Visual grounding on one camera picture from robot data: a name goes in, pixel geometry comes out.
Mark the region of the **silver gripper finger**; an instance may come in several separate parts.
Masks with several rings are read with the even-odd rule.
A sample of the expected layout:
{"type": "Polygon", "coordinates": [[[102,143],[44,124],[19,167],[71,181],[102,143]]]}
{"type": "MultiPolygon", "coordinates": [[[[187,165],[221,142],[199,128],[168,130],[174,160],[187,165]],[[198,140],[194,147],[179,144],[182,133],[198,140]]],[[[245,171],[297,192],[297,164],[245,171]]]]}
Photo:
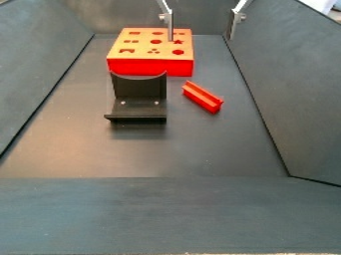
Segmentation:
{"type": "Polygon", "coordinates": [[[230,20],[227,29],[227,39],[231,40],[235,32],[237,24],[246,18],[242,10],[246,8],[249,0],[239,0],[235,7],[230,9],[230,20]]]}
{"type": "Polygon", "coordinates": [[[172,10],[168,6],[167,0],[156,0],[162,13],[159,14],[159,19],[166,22],[168,26],[168,41],[172,41],[172,10]]]}

